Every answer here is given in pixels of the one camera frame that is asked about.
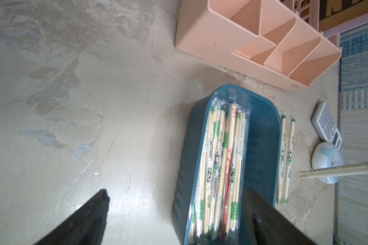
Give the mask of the teal plastic storage box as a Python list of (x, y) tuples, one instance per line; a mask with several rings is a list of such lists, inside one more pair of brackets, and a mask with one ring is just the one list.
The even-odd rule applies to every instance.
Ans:
[(172, 217), (174, 230), (182, 245), (188, 244), (206, 117), (215, 99), (249, 106), (251, 112), (243, 184), (255, 190), (270, 205), (276, 204), (281, 140), (280, 115), (270, 100), (237, 85), (224, 85), (210, 96), (199, 100), (189, 117)]

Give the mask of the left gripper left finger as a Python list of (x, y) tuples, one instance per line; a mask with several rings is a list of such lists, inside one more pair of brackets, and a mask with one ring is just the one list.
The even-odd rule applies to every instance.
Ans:
[(37, 245), (100, 245), (103, 240), (110, 198), (99, 190)]

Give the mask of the chopsticks pair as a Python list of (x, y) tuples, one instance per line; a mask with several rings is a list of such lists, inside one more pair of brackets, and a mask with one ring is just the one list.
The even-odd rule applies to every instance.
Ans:
[(288, 143), (287, 173), (286, 173), (286, 176), (285, 176), (283, 204), (288, 204), (288, 188), (289, 188), (292, 158), (293, 158), (294, 130), (295, 130), (295, 118), (293, 118), (291, 120), (291, 125), (290, 125), (289, 143)]
[(282, 114), (281, 119), (281, 143), (280, 143), (280, 163), (279, 163), (279, 175), (278, 175), (278, 195), (277, 204), (282, 204), (282, 188), (284, 178), (284, 159), (285, 159), (285, 125), (286, 125), (286, 114)]

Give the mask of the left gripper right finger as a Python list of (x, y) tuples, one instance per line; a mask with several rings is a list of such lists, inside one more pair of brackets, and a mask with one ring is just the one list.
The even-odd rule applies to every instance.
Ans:
[(243, 191), (242, 212), (249, 245), (315, 244), (253, 189)]

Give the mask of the chopsticks green label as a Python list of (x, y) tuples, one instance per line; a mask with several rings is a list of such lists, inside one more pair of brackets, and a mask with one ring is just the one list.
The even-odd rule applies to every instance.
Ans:
[(368, 162), (299, 172), (300, 178), (325, 178), (368, 174)]

